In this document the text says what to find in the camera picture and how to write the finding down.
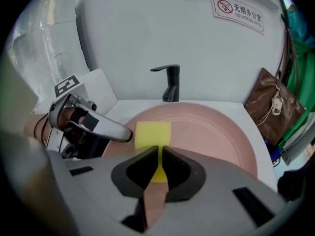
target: pink plate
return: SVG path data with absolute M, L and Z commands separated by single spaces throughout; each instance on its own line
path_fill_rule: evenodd
M 257 163 L 252 146 L 243 131 L 224 114 L 192 103 L 169 103 L 141 112 L 126 126 L 135 130 L 138 121 L 171 122 L 170 146 L 191 150 L 236 164 L 257 177 Z M 134 148 L 129 143 L 110 141 L 103 156 Z

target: black panel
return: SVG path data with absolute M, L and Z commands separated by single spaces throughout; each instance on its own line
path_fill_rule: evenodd
M 235 189 L 233 193 L 258 227 L 274 217 L 248 188 Z
M 75 175 L 79 175 L 79 174 L 82 174 L 82 173 L 85 173 L 85 172 L 89 172 L 89 171 L 92 171 L 92 170 L 93 170 L 93 168 L 91 166 L 85 166 L 85 167 L 81 167 L 81 168 L 70 170 L 70 174 L 75 176 Z
M 88 111 L 85 111 L 82 108 L 75 108 L 74 112 L 72 113 L 70 120 L 74 121 L 76 123 L 79 123 L 79 119 L 83 116 L 85 116 L 88 113 Z
M 90 114 L 87 114 L 82 121 L 82 125 L 87 127 L 89 130 L 93 131 L 98 122 L 99 122 L 98 119 L 94 118 Z
M 111 174 L 113 183 L 121 194 L 141 198 L 158 167 L 158 146 L 118 164 Z
M 204 185 L 206 172 L 201 164 L 163 147 L 163 169 L 168 180 L 166 202 L 179 202 L 192 198 Z

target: yellow sponge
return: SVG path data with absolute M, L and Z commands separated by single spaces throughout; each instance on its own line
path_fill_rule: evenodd
M 158 146 L 158 166 L 151 182 L 167 182 L 162 167 L 162 148 L 171 141 L 171 123 L 164 121 L 139 121 L 134 135 L 135 149 L 146 146 Z

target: wire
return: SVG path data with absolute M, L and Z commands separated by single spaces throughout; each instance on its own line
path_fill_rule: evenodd
M 47 124 L 47 121 L 48 121 L 48 117 L 46 118 L 46 120 L 45 120 L 45 122 L 44 122 L 44 125 L 43 125 L 43 127 L 42 127 L 42 129 L 41 129 L 41 134 L 40 134 L 41 142 L 42 142 L 44 145 L 46 145 L 46 144 L 45 144 L 45 142 L 44 142 L 43 134 L 44 134 L 44 130 L 45 130 L 45 126 L 46 126 L 46 124 Z
M 273 165 L 274 165 L 274 167 L 276 167 L 276 166 L 278 166 L 280 163 L 281 163 L 281 157 L 279 157 L 278 159 L 276 159 L 276 160 L 273 162 Z
M 37 129 L 37 126 L 39 125 L 39 123 L 40 123 L 46 116 L 48 116 L 48 113 L 45 114 L 45 115 L 44 115 L 41 119 L 39 119 L 39 121 L 36 123 L 35 128 L 34 128 L 34 134 L 33 134 L 34 138 L 36 138 L 36 129 Z
M 266 113 L 265 116 L 264 116 L 263 118 L 261 118 L 260 123 L 256 125 L 257 127 L 258 127 L 259 125 L 263 124 L 263 123 L 266 121 L 266 119 L 268 118 L 270 112 L 272 111 L 272 109 L 273 109 L 273 107 L 274 107 L 274 106 L 273 106 L 273 105 L 274 105 L 274 101 L 275 101 L 277 98 L 280 98 L 279 95 L 280 95 L 280 88 L 277 87 L 277 91 L 276 91 L 275 95 L 274 95 L 274 96 L 272 97 L 272 99 L 271 99 L 271 107 L 270 107 L 268 113 Z

